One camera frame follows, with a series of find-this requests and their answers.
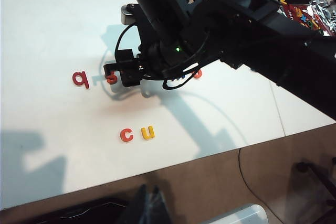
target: brown floor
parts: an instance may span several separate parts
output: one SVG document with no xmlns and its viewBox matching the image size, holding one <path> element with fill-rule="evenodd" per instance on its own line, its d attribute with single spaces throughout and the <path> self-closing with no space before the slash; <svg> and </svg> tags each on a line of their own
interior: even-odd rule
<svg viewBox="0 0 336 224">
<path fill-rule="evenodd" d="M 324 203 L 331 199 L 329 193 L 311 174 L 297 172 L 294 165 L 310 161 L 331 172 L 335 136 L 336 124 L 242 149 L 246 182 L 284 223 L 312 223 L 329 209 Z M 174 223 L 200 223 L 247 203 L 262 205 L 270 224 L 281 223 L 244 184 L 238 150 L 6 209 L 0 212 L 0 222 L 19 223 L 23 218 L 106 196 L 131 199 L 141 184 L 159 186 Z"/>
</svg>

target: white table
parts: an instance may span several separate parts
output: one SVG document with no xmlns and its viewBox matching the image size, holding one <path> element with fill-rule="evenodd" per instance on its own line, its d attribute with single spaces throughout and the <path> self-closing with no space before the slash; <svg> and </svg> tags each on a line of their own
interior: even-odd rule
<svg viewBox="0 0 336 224">
<path fill-rule="evenodd" d="M 1 209 L 296 130 L 282 116 L 287 97 L 247 67 L 215 62 L 177 91 L 148 81 L 109 86 L 102 64 L 124 28 L 120 6 L 132 2 L 2 0 Z M 138 44 L 130 31 L 121 47 Z M 76 71 L 86 72 L 88 90 L 73 84 Z M 155 138 L 145 141 L 140 128 L 149 125 Z M 120 140 L 123 128 L 133 129 L 133 141 Z"/>
</svg>

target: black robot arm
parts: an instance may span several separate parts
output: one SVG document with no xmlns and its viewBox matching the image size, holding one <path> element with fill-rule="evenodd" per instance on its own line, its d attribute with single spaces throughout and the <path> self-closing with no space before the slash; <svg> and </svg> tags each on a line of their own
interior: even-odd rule
<svg viewBox="0 0 336 224">
<path fill-rule="evenodd" d="M 148 79 L 174 89 L 181 85 L 169 87 L 168 79 L 193 75 L 219 59 L 235 69 L 251 67 L 336 119 L 336 40 L 279 14 L 279 2 L 137 1 L 127 11 L 139 31 L 140 54 L 119 50 L 117 43 L 116 63 L 104 66 L 106 76 L 120 71 L 126 87 Z"/>
</svg>

